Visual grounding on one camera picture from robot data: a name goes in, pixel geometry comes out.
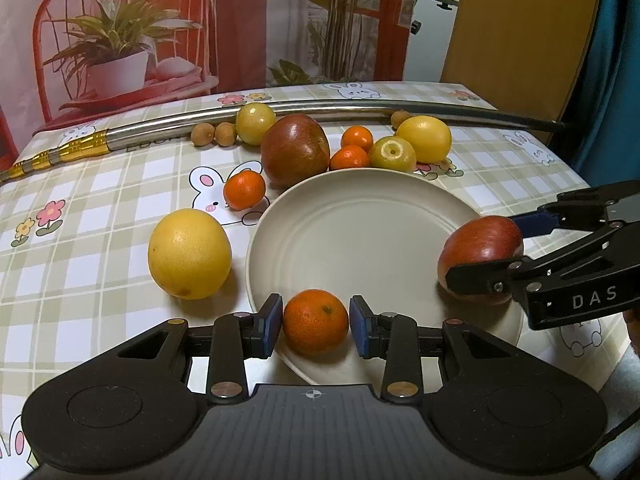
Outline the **printed room backdrop cloth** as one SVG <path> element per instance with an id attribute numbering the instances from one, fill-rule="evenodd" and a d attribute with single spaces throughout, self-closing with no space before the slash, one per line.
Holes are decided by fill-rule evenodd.
<path id="1" fill-rule="evenodd" d="M 1 0 L 1 151 L 140 107 L 398 80 L 416 0 Z"/>

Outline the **orange mandarin front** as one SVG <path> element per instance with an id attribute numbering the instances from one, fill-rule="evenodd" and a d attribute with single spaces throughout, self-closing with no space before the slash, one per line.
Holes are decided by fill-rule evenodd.
<path id="1" fill-rule="evenodd" d="M 331 170 L 364 168 L 369 166 L 367 152 L 358 145 L 346 145 L 338 150 L 330 160 Z"/>

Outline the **orange mandarin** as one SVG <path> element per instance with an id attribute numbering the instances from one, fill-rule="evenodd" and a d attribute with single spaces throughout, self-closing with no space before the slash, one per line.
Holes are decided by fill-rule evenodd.
<path id="1" fill-rule="evenodd" d="M 341 137 L 341 147 L 346 148 L 346 146 L 359 146 L 367 153 L 373 146 L 371 131 L 360 125 L 350 126 Z"/>
<path id="2" fill-rule="evenodd" d="M 358 145 L 346 145 L 338 150 L 330 160 L 331 170 L 364 168 L 369 166 L 367 152 Z"/>
<path id="3" fill-rule="evenodd" d="M 258 204 L 266 194 L 264 178 L 253 170 L 243 170 L 224 185 L 224 200 L 233 210 L 244 210 Z"/>
<path id="4" fill-rule="evenodd" d="M 286 343 L 302 356 L 321 356 L 339 347 L 348 333 L 344 304 L 330 292 L 306 289 L 283 310 Z"/>

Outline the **checkered bunny tablecloth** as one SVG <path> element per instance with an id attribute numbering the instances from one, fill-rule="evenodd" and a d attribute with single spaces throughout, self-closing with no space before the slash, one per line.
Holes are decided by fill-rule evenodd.
<path id="1" fill-rule="evenodd" d="M 370 306 L 396 307 L 423 325 L 458 316 L 572 373 L 593 388 L 620 381 L 628 348 L 620 316 L 530 330 L 516 304 L 460 304 L 437 283 L 436 262 L 450 232 L 485 214 L 510 216 L 549 203 L 584 181 L 523 130 L 452 129 L 440 164 L 414 174 L 349 171 L 235 211 L 226 182 L 259 172 L 254 148 L 196 148 L 184 131 L 96 158 L 46 170 L 38 164 L 89 136 L 125 134 L 139 122 L 183 114 L 193 120 L 233 115 L 245 103 L 348 107 L 395 100 L 451 103 L 477 113 L 485 102 L 457 84 L 324 84 L 220 94 L 150 106 L 38 133 L 25 148 L 18 179 L 1 185 L 1 474 L 21 479 L 35 457 L 21 427 L 29 393 L 47 380 L 168 318 L 193 325 L 259 307 L 269 294 L 306 288 L 341 300 L 359 294 Z M 215 296 L 183 301 L 151 278 L 148 244 L 171 212 L 207 212 L 226 230 L 232 270 Z"/>

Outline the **yellow-green plum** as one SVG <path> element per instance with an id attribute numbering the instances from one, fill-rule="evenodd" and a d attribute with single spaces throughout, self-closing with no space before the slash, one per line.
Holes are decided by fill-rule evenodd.
<path id="1" fill-rule="evenodd" d="M 276 121 L 276 114 L 267 104 L 245 104 L 236 114 L 235 130 L 244 143 L 259 146 L 266 131 Z"/>
<path id="2" fill-rule="evenodd" d="M 384 136 L 369 151 L 370 166 L 412 174 L 416 170 L 416 151 L 400 136 Z"/>

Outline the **yellow-green plum by pole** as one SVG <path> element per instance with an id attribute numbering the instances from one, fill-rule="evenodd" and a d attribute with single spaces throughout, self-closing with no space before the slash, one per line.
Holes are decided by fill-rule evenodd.
<path id="1" fill-rule="evenodd" d="M 259 146 L 266 131 L 276 121 L 276 114 L 267 104 L 245 104 L 236 114 L 235 130 L 244 143 Z"/>

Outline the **large dark red apple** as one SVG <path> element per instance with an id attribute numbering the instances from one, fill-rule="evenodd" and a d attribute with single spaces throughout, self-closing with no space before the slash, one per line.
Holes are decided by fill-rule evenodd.
<path id="1" fill-rule="evenodd" d="M 290 188 L 328 170 L 329 141 L 314 118 L 305 114 L 286 115 L 266 131 L 260 156 L 271 185 Z"/>

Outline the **wooden headboard panel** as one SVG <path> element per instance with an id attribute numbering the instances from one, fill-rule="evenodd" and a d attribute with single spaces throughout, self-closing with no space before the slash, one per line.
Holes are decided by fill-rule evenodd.
<path id="1" fill-rule="evenodd" d="M 589 47 L 599 0 L 459 0 L 442 81 L 498 110 L 558 120 Z"/>

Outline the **beige round plate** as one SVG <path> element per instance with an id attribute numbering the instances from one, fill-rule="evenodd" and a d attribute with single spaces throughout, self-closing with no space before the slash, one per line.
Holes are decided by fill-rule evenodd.
<path id="1" fill-rule="evenodd" d="M 437 261 L 449 235 L 477 218 L 460 198 L 422 177 L 382 169 L 329 171 L 289 188 L 266 209 L 247 249 L 246 288 L 258 309 L 322 289 L 349 302 L 360 295 L 375 313 L 395 312 L 421 326 L 461 318 L 516 344 L 523 312 L 465 304 L 438 284 Z"/>

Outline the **brown longan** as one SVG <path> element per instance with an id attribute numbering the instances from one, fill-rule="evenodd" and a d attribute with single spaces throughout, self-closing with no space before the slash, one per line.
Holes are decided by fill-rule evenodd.
<path id="1" fill-rule="evenodd" d="M 215 140 L 215 127 L 208 122 L 200 122 L 192 128 L 190 139 L 197 148 L 211 144 Z"/>
<path id="2" fill-rule="evenodd" d="M 392 128 L 396 130 L 405 120 L 411 117 L 412 115 L 406 110 L 396 110 L 396 112 L 393 112 L 392 116 L 390 116 L 390 124 Z"/>
<path id="3" fill-rule="evenodd" d="M 215 128 L 215 141 L 223 148 L 228 148 L 235 144 L 236 131 L 235 125 L 231 122 L 221 122 Z"/>

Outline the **orange mandarin back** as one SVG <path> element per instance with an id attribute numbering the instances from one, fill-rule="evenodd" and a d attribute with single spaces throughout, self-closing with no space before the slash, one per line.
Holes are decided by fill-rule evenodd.
<path id="1" fill-rule="evenodd" d="M 373 146 L 371 131 L 360 125 L 350 126 L 341 137 L 341 147 L 346 148 L 346 146 L 359 146 L 367 153 Z"/>

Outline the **teal curtain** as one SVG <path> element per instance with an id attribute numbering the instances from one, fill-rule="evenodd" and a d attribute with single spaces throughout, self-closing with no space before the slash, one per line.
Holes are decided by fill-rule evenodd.
<path id="1" fill-rule="evenodd" d="M 593 186 L 639 177 L 639 0 L 600 0 L 552 150 Z"/>

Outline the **large yellow grapefruit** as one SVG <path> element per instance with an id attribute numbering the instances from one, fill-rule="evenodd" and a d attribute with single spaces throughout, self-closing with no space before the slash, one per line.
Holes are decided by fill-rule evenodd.
<path id="1" fill-rule="evenodd" d="M 148 266 L 154 282 L 185 300 L 213 296 L 231 270 L 231 245 L 224 228 L 206 212 L 179 209 L 154 228 Z"/>

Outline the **yellow lemon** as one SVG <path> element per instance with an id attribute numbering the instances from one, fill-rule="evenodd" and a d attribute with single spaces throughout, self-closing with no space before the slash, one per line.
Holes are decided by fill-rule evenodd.
<path id="1" fill-rule="evenodd" d="M 396 136 L 408 141 L 420 164 L 443 162 L 450 151 L 452 136 L 449 127 L 432 116 L 413 116 L 396 129 Z"/>

